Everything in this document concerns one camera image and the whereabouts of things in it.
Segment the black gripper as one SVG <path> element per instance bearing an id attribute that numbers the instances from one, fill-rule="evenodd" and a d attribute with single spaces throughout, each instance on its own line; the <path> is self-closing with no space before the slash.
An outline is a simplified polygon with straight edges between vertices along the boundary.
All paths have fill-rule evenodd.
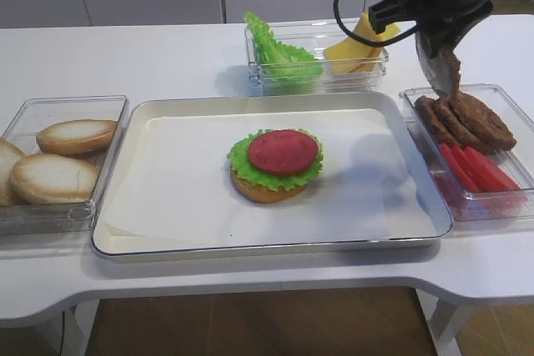
<path id="1" fill-rule="evenodd" d="M 369 7 L 368 17 L 377 33 L 383 33 L 391 23 L 416 23 L 416 53 L 421 70 L 433 91 L 446 98 L 442 50 L 454 50 L 492 10 L 491 0 L 382 0 Z"/>

